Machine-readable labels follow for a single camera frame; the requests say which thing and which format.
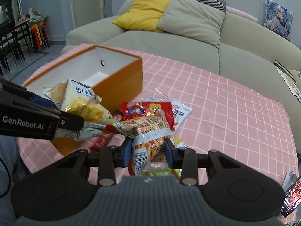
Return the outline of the white spicy strip packet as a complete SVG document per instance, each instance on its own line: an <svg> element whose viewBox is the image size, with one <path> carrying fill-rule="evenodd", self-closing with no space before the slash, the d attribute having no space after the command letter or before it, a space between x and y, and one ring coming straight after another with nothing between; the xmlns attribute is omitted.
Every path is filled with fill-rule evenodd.
<svg viewBox="0 0 301 226"><path fill-rule="evenodd" d="M157 88L149 94L145 99L145 102L171 102L174 117L174 133L179 129L184 120L192 113L192 109L178 100L167 96L160 92Z"/></svg>

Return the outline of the yellow white candy bag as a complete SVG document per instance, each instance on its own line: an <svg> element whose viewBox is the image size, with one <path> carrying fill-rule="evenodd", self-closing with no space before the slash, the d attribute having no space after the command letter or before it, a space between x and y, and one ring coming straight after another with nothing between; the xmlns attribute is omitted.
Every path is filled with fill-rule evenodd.
<svg viewBox="0 0 301 226"><path fill-rule="evenodd" d="M172 144L174 145L174 147L176 148L188 148L189 146L181 139L181 138L178 138L176 139L174 136L172 136L170 138Z"/></svg>

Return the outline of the orange cardboard box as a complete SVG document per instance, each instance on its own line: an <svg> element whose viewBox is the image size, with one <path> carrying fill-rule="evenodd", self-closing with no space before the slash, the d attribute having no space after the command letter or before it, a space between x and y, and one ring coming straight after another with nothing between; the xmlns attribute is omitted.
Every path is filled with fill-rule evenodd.
<svg viewBox="0 0 301 226"><path fill-rule="evenodd" d="M142 91L142 58L109 47L81 44L36 70L24 83L28 91L44 96L43 90L74 80L89 86L101 105L113 114L124 102Z"/></svg>

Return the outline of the dark red chocolate bar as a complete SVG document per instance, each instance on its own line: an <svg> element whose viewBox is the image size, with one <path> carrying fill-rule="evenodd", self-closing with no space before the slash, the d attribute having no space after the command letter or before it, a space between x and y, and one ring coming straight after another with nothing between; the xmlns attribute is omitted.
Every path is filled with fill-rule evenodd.
<svg viewBox="0 0 301 226"><path fill-rule="evenodd" d="M91 146L89 149L92 153L98 153L105 147L107 147L108 143L111 141L113 137L113 134L104 134L103 136L97 137L95 142L93 143L93 146Z"/></svg>

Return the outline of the red noodle snack bag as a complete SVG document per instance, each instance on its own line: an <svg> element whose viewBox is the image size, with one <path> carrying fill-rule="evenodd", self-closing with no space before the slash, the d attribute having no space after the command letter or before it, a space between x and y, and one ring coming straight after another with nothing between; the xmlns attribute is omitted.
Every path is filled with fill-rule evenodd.
<svg viewBox="0 0 301 226"><path fill-rule="evenodd" d="M173 108L171 102L123 102L121 105L123 120L155 115L163 112L171 131L175 130Z"/></svg>

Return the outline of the smartphone with lit screen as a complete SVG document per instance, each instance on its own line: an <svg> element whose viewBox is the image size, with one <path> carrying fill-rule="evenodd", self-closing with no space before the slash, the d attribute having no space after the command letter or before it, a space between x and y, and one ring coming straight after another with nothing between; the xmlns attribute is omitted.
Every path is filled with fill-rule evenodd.
<svg viewBox="0 0 301 226"><path fill-rule="evenodd" d="M288 217L300 204L300 176L285 191L281 215Z"/></svg>

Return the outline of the black dining chair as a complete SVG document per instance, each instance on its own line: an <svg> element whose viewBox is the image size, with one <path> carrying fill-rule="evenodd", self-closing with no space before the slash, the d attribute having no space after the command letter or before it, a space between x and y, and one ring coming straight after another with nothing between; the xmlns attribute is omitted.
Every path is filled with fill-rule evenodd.
<svg viewBox="0 0 301 226"><path fill-rule="evenodd" d="M16 24L15 20L5 21L1 24L1 66L4 71L11 73L8 56L12 56L15 64L18 60L25 60L21 44L30 52L30 30L28 22Z"/></svg>

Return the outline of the green pea snack bag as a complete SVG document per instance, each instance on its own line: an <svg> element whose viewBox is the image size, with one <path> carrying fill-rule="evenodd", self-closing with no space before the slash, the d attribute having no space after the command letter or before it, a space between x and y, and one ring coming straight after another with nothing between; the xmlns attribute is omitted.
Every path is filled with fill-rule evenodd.
<svg viewBox="0 0 301 226"><path fill-rule="evenodd" d="M182 173L181 169L170 169L170 168L163 168L163 169L155 169L155 170L144 170L141 172L142 176L169 176L174 175L178 179L180 178Z"/></svg>

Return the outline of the stacked colourful stools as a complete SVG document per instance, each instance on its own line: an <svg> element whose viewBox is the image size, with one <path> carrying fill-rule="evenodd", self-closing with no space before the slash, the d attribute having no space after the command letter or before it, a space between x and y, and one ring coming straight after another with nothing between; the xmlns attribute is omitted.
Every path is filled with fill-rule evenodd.
<svg viewBox="0 0 301 226"><path fill-rule="evenodd" d="M49 37L44 21L29 22L29 29L34 52L38 52L43 47L49 47Z"/></svg>

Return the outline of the anime print pillow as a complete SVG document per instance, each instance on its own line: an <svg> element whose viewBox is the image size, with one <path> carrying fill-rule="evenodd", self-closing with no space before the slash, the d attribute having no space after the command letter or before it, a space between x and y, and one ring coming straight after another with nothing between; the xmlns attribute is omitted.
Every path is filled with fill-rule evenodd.
<svg viewBox="0 0 301 226"><path fill-rule="evenodd" d="M293 15L274 0L266 0L264 27L290 41Z"/></svg>

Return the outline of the yellow cushion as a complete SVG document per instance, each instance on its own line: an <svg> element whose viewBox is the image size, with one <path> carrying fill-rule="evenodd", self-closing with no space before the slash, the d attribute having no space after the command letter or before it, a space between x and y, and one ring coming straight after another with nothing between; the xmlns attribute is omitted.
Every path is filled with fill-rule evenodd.
<svg viewBox="0 0 301 226"><path fill-rule="evenodd" d="M171 0L134 0L130 10L112 21L126 30L163 32L157 23Z"/></svg>

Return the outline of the orange cracker stick bag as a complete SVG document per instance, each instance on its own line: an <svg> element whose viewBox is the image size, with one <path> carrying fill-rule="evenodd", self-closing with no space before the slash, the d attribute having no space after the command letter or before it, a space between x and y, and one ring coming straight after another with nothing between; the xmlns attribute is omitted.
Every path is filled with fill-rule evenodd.
<svg viewBox="0 0 301 226"><path fill-rule="evenodd" d="M132 156L128 171L138 176L161 152L165 139L172 134L163 110L154 114L113 124L114 130L131 138Z"/></svg>

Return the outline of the beige cushion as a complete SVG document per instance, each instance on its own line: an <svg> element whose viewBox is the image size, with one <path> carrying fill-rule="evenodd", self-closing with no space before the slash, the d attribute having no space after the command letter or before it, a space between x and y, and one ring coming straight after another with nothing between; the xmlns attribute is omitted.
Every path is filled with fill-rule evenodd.
<svg viewBox="0 0 301 226"><path fill-rule="evenodd" d="M156 28L220 47L226 13L196 0L171 0Z"/></svg>

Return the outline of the white door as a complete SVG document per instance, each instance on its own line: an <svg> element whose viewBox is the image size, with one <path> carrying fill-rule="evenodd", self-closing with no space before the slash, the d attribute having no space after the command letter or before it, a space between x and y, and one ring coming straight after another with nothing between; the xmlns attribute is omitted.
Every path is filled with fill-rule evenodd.
<svg viewBox="0 0 301 226"><path fill-rule="evenodd" d="M74 27L81 27L105 17L104 0L70 0Z"/></svg>

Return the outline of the yellow potato chip bag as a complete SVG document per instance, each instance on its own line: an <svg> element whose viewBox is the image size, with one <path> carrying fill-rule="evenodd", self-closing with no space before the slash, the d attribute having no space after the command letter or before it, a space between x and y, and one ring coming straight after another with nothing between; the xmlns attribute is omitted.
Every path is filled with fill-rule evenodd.
<svg viewBox="0 0 301 226"><path fill-rule="evenodd" d="M54 102L58 109L80 116L85 121L79 131L57 129L56 138L70 137L81 141L102 136L105 134L105 126L116 122L112 114L100 104L102 98L86 84L68 79L52 88L44 87L43 94Z"/></svg>

